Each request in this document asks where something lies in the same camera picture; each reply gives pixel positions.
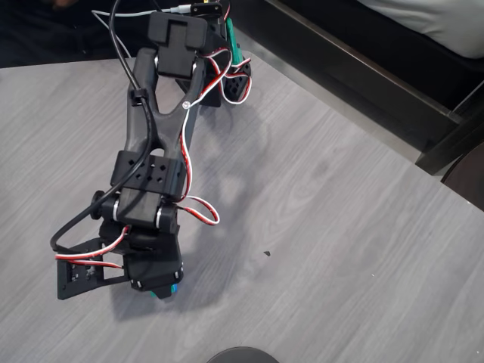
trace teal part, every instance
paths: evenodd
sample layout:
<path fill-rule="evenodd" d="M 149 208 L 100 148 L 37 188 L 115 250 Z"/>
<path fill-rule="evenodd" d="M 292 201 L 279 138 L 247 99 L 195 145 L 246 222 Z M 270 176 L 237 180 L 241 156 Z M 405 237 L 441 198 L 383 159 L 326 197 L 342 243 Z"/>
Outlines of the teal part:
<path fill-rule="evenodd" d="M 244 61 L 244 57 L 242 56 L 242 52 L 240 51 L 239 47 L 237 47 L 234 24 L 232 23 L 232 19 L 230 17 L 227 18 L 225 23 L 227 24 L 227 37 L 233 55 L 232 64 L 240 64 Z"/>

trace robotic arm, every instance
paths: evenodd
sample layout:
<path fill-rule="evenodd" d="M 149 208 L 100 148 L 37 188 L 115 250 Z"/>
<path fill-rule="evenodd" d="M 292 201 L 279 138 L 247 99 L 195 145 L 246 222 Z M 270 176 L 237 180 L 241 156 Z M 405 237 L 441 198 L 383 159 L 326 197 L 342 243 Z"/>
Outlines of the robotic arm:
<path fill-rule="evenodd" d="M 219 2 L 212 2 L 193 4 L 191 16 L 163 12 L 150 16 L 148 37 L 157 49 L 143 48 L 138 53 L 133 75 L 139 89 L 130 86 L 128 90 L 127 140 L 125 149 L 118 153 L 111 185 L 131 176 L 109 197 L 102 191 L 94 195 L 90 215 L 103 219 L 99 238 L 71 249 L 58 246 L 57 241 L 52 244 L 63 253 L 56 256 L 58 299 L 128 281 L 133 289 L 152 291 L 162 299 L 171 296 L 182 280 L 177 216 L 183 208 L 177 203 L 187 197 L 191 183 L 188 148 L 197 108 L 219 107 L 221 96 L 237 103 L 244 89 L 247 93 L 251 86 L 246 61 L 228 72 L 238 49 L 231 45 L 231 29 L 222 10 Z M 223 85 L 224 73 L 228 81 Z M 168 114 L 160 113 L 157 107 L 159 76 L 176 78 L 185 91 L 179 105 Z M 146 107 L 151 122 L 147 122 Z M 159 148 L 164 151 L 162 157 L 142 158 L 147 150 Z M 215 221 L 200 219 L 216 224 L 215 209 L 202 202 Z M 192 209 L 185 210 L 196 215 Z M 103 262 L 106 252 L 122 255 L 123 266 Z M 106 279 L 107 267 L 122 268 L 124 274 Z"/>

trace red and white wire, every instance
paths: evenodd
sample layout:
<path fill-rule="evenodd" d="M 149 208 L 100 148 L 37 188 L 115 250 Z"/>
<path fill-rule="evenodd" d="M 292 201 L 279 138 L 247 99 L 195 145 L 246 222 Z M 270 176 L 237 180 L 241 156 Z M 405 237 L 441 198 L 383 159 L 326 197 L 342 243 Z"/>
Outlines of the red and white wire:
<path fill-rule="evenodd" d="M 229 57 L 230 59 L 229 59 L 229 62 L 227 63 L 227 67 L 223 70 L 222 73 L 219 73 L 219 75 L 215 79 L 213 79 L 212 82 L 210 82 L 207 87 L 203 89 L 203 91 L 200 93 L 200 96 L 198 96 L 197 100 L 191 103 L 189 109 L 192 108 L 195 104 L 199 104 L 210 93 L 210 91 L 212 91 L 223 80 L 223 78 L 227 76 L 227 73 L 230 70 L 232 65 L 232 52 L 228 48 L 219 48 L 210 54 L 204 54 L 200 56 L 202 58 L 212 59 L 213 57 L 216 57 L 217 55 L 224 53 L 226 51 L 230 54 L 230 57 Z"/>
<path fill-rule="evenodd" d="M 227 12 L 225 13 L 225 16 L 224 16 L 224 21 L 227 21 L 229 14 L 230 14 L 230 2 L 228 3 Z"/>
<path fill-rule="evenodd" d="M 220 74 L 220 68 L 219 68 L 219 65 L 217 64 L 217 62 L 215 62 L 212 58 L 209 58 L 209 60 L 210 60 L 210 63 L 212 63 L 213 68 L 215 68 L 215 71 L 217 72 L 217 74 Z M 233 66 L 233 67 L 236 67 L 236 71 L 238 71 L 241 67 L 243 67 L 245 64 L 247 64 L 249 62 L 250 62 L 250 58 L 246 59 L 244 62 L 242 62 L 242 63 L 240 63 L 240 64 L 238 64 L 236 66 Z M 252 89 L 252 77 L 250 77 L 246 73 L 232 73 L 232 74 L 225 75 L 225 78 L 237 78 L 237 77 L 248 77 L 249 78 L 249 80 L 247 82 L 247 87 L 245 88 L 244 96 L 239 101 L 231 101 L 231 100 L 229 100 L 227 98 L 227 96 L 225 95 L 224 87 L 223 87 L 222 82 L 219 83 L 220 93 L 222 94 L 222 97 L 229 104 L 242 104 L 243 102 L 245 102 L 248 99 L 248 97 L 250 95 L 250 90 Z"/>
<path fill-rule="evenodd" d="M 64 259 L 64 260 L 74 261 L 74 260 L 77 260 L 77 259 L 91 259 L 92 257 L 104 255 L 105 253 L 108 253 L 111 250 L 113 250 L 114 247 L 116 247 L 118 244 L 121 243 L 121 241 L 126 236 L 128 229 L 129 229 L 129 226 L 126 226 L 125 228 L 123 228 L 121 235 L 112 244 L 106 246 L 105 248 L 101 248 L 100 250 L 93 251 L 93 252 L 77 253 L 77 254 L 73 254 L 73 255 L 63 255 L 63 254 L 59 253 L 59 254 L 55 255 L 55 259 Z"/>
<path fill-rule="evenodd" d="M 112 262 L 104 262 L 104 261 L 84 261 L 84 260 L 68 260 L 68 262 L 74 265 L 86 265 L 86 266 L 103 266 L 103 267 L 112 267 L 112 268 L 123 268 L 121 265 Z"/>
<path fill-rule="evenodd" d="M 217 210 L 212 206 L 212 204 L 210 204 L 209 202 L 207 202 L 206 200 L 204 200 L 202 198 L 194 197 L 192 195 L 188 195 L 188 193 L 190 193 L 191 183 L 192 183 L 192 180 L 193 180 L 193 168 L 192 168 L 192 165 L 191 165 L 190 154 L 188 153 L 187 142 L 185 140 L 185 131 L 186 131 L 186 128 L 187 128 L 187 121 L 188 121 L 189 116 L 190 116 L 190 109 L 187 110 L 187 113 L 185 115 L 185 120 L 183 121 L 183 126 L 181 127 L 181 134 L 180 134 L 181 153 L 183 155 L 183 159 L 185 161 L 185 166 L 187 168 L 187 183 L 186 183 L 186 187 L 185 187 L 185 192 L 181 196 L 178 203 L 182 202 L 185 199 L 195 200 L 198 203 L 205 206 L 210 211 L 210 213 L 212 213 L 213 220 L 205 217 L 203 214 L 201 214 L 200 212 L 196 211 L 193 208 L 189 208 L 187 206 L 179 206 L 178 208 L 183 209 L 184 211 L 190 213 L 191 215 L 195 216 L 197 219 L 199 219 L 203 223 L 206 223 L 208 225 L 217 225 L 217 224 L 220 223 L 220 215 L 217 212 Z"/>
<path fill-rule="evenodd" d="M 240 69 L 245 66 L 246 64 L 250 63 L 252 59 L 250 58 L 247 58 L 246 60 L 244 60 L 243 62 L 240 62 L 239 64 L 232 64 L 232 67 L 235 68 L 235 72 L 239 72 Z"/>

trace white cushion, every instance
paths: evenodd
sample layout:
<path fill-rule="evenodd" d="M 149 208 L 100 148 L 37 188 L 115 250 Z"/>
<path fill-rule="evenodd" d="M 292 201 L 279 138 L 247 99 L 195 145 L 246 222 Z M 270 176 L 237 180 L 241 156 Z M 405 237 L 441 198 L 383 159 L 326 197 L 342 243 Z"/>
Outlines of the white cushion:
<path fill-rule="evenodd" d="M 463 57 L 484 57 L 484 0 L 359 0 Z"/>

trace wood grain surface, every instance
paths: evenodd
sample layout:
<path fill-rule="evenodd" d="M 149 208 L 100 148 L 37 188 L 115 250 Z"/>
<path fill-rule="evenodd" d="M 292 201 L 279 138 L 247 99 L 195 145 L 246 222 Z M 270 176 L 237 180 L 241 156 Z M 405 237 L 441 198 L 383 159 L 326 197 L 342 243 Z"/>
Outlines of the wood grain surface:
<path fill-rule="evenodd" d="M 484 215 L 253 57 L 240 107 L 202 109 L 185 279 L 56 299 L 50 236 L 106 189 L 126 136 L 115 60 L 0 70 L 0 362 L 484 361 Z M 158 90 L 162 109 L 181 97 Z M 84 221 L 61 243 L 95 237 Z"/>

